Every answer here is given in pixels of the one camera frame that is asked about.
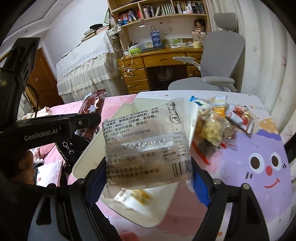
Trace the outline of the person left hand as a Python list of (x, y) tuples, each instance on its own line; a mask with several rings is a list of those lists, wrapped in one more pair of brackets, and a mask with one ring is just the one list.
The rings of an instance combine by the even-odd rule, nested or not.
[(18, 174), (18, 180), (25, 184), (34, 184), (34, 157), (31, 151), (27, 151), (26, 155), (20, 160), (18, 168), (20, 173)]

